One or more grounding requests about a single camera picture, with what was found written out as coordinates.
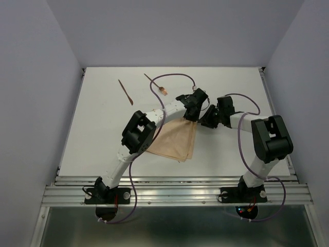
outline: gray wall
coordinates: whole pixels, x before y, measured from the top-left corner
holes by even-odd
[[[0,23],[0,245],[29,246],[81,69],[44,0],[2,1]]]
[[[303,0],[48,0],[82,66],[265,66]]]
[[[265,75],[295,150],[299,179],[308,183],[329,235],[329,1],[306,1],[273,54]]]

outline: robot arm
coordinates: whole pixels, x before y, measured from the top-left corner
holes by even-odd
[[[117,158],[109,165],[106,174],[98,177],[95,182],[96,197],[106,199],[113,194],[129,164],[152,144],[155,131],[162,124],[163,118],[163,124],[182,117],[198,121],[202,104],[207,98],[204,91],[197,89],[191,95],[178,96],[164,109],[135,112],[122,132],[122,146]]]
[[[239,122],[245,113],[235,111],[230,96],[220,97],[217,101],[217,106],[211,105],[200,119],[201,125],[217,128],[218,124],[222,123],[228,128],[238,129]],[[266,197],[260,197],[260,192],[265,192],[264,180],[279,160],[292,153],[293,143],[279,115],[270,117],[245,115],[240,130],[252,133],[256,156],[250,165],[250,170],[258,176],[248,170],[241,177],[237,188],[221,188],[222,193],[224,191],[228,194],[221,201],[240,203],[257,198],[258,202],[266,202]]]
[[[145,114],[138,111],[133,115],[123,131],[122,146],[117,153],[117,158],[109,165],[106,174],[101,177],[104,185],[108,186],[109,189],[119,185],[120,179],[130,162],[151,145],[155,129],[159,128],[163,121],[163,112],[166,113],[164,123],[167,123],[171,120],[182,118],[185,115],[186,108],[181,101],[174,100],[167,104],[164,110],[158,109]],[[144,136],[147,136],[147,138],[145,141],[142,141]]]

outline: beige fabric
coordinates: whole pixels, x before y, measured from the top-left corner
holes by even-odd
[[[196,122],[183,118],[165,124],[148,152],[184,162],[191,159],[194,149]]]

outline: white table surface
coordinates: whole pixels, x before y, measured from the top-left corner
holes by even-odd
[[[137,110],[147,112],[160,108],[149,90],[150,82],[143,73],[151,78],[167,73],[185,73],[206,91],[212,104],[216,104],[217,97],[225,94],[242,93],[259,104],[261,115],[272,115],[258,68],[89,67],[81,87],[59,176],[103,175],[116,158],[122,131],[132,114]],[[118,79],[133,99],[133,106]],[[160,94],[165,104],[178,95],[192,93],[192,82],[186,77],[165,77],[156,82],[168,92],[167,96]],[[239,96],[233,96],[233,104],[236,111],[256,111],[251,102]],[[246,161],[251,164],[255,152],[250,133],[242,132],[242,147]],[[270,175],[289,176],[287,165],[286,160],[280,161]],[[241,176],[245,171],[237,147],[237,130],[221,124],[217,129],[197,126],[191,160],[179,163],[145,152],[134,162],[132,169],[133,176],[139,177]]]

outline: screw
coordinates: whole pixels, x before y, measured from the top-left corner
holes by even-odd
[[[223,191],[223,192],[222,192],[222,197],[223,197],[224,199],[227,198],[227,196],[223,196],[223,195],[225,195],[225,194],[227,194],[227,191]]]
[[[123,198],[124,198],[125,200],[128,200],[128,199],[130,198],[130,194],[129,194],[129,192],[125,192],[125,193],[123,193]]]
[[[261,198],[265,198],[265,197],[266,197],[266,192],[262,190],[262,191],[259,193],[259,195],[260,195]]]
[[[92,198],[92,197],[91,197],[90,195],[88,195],[88,194],[85,194],[84,197],[85,197],[85,199],[87,199],[87,200],[89,200],[90,198]]]

